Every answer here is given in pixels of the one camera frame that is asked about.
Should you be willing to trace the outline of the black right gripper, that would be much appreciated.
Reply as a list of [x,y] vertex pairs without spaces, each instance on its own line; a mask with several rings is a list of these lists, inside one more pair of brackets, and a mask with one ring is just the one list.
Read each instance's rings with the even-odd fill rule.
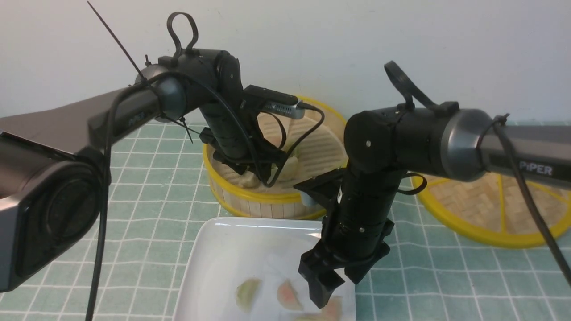
[[298,265],[299,274],[308,282],[310,300],[322,309],[332,294],[345,283],[337,274],[355,285],[385,256],[390,253],[385,238],[390,236],[394,223],[384,218],[372,226],[363,226],[348,218],[327,214],[322,221],[321,239],[314,248],[304,252]]

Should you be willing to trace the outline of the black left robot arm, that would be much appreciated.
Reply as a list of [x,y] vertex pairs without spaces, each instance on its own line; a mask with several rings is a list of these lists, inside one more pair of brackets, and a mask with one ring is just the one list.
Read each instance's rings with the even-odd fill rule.
[[1,291],[15,290],[69,250],[100,218],[92,286],[98,288],[107,222],[111,149],[152,119],[184,126],[199,110],[200,140],[237,173],[273,185],[287,153],[263,137],[261,112],[297,118],[294,95],[241,83],[239,59],[197,49],[196,22],[167,19],[172,56],[145,63],[134,85],[53,110],[1,119]]

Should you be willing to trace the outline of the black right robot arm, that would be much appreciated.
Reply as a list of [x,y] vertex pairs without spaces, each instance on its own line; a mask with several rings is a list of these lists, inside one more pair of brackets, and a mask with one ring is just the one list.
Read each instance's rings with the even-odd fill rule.
[[506,115],[492,118],[456,101],[434,103],[393,61],[384,70],[404,103],[351,116],[344,130],[347,165],[294,185],[326,209],[321,238],[298,265],[314,305],[325,307],[344,283],[337,269],[357,284],[389,253],[384,238],[394,223],[388,211],[401,180],[424,175],[454,181],[475,181],[487,172],[514,177],[569,281],[569,264],[526,184],[570,187],[569,126],[506,126]]

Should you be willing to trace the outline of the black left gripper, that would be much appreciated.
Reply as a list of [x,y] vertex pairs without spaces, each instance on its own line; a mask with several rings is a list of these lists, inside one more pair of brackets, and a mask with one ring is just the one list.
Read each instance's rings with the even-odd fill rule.
[[205,127],[200,140],[214,149],[216,161],[239,175],[251,172],[263,185],[274,185],[277,167],[284,164],[287,132],[279,128],[280,141],[275,146],[263,136],[259,127]]

